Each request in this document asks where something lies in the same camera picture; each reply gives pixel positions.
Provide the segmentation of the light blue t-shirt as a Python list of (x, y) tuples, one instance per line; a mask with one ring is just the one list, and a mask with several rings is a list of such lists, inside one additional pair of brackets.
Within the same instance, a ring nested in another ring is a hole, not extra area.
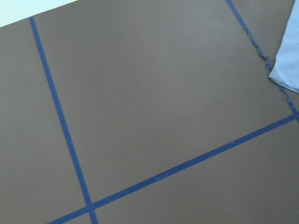
[(297, 0), (293, 4), (269, 78), (293, 92), (299, 92), (299, 2)]

